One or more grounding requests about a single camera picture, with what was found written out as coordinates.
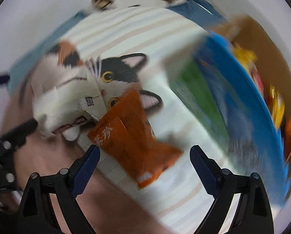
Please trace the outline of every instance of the cat ear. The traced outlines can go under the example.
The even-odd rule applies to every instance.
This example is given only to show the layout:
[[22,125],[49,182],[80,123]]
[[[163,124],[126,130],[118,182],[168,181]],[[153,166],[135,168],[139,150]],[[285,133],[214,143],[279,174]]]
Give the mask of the cat ear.
[[142,107],[147,114],[158,110],[163,105],[161,97],[157,94],[147,90],[141,90],[139,93]]
[[119,59],[136,71],[140,71],[147,61],[146,55],[142,53],[123,55]]

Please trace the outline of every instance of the orange snack package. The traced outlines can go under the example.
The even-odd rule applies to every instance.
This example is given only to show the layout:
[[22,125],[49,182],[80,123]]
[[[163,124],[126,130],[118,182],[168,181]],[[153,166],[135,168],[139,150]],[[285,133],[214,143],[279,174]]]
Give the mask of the orange snack package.
[[139,188],[158,179],[182,155],[180,149],[153,137],[136,90],[127,91],[88,137],[114,157]]

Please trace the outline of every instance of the brown label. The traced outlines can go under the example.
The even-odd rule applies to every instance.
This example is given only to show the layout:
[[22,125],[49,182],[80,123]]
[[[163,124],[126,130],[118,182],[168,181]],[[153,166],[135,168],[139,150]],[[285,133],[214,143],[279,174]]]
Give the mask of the brown label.
[[60,126],[59,128],[57,128],[55,131],[53,131],[52,133],[53,134],[59,134],[59,133],[62,133],[64,130],[66,129],[69,129],[71,127],[74,127],[74,126],[77,126],[77,125],[80,125],[84,122],[88,121],[88,119],[82,115],[82,116],[79,116],[78,118],[76,118],[75,120],[73,120],[72,122],[70,123],[66,123],[62,126]]

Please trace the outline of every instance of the white surface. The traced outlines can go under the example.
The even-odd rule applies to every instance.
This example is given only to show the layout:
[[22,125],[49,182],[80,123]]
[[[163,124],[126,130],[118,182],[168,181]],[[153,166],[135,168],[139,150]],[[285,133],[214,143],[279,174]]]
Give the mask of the white surface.
[[[0,7],[0,71],[90,0],[5,0]],[[227,16],[247,13],[283,53],[291,69],[291,10],[284,0],[209,0]],[[0,89],[0,119],[7,101]],[[291,197],[274,222],[281,233],[291,220]]]

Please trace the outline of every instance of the blue gripper pad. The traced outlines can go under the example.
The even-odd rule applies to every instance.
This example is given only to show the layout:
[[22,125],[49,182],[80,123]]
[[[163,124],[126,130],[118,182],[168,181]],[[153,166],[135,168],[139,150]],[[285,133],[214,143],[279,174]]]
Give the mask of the blue gripper pad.
[[84,192],[85,187],[100,160],[100,149],[96,145],[91,145],[85,154],[87,154],[87,156],[83,157],[86,159],[72,181],[73,189],[71,194],[73,198],[76,198],[77,195]]
[[190,160],[206,192],[216,199],[219,194],[219,181],[213,171],[218,174],[219,166],[213,159],[209,159],[198,145],[191,148]]

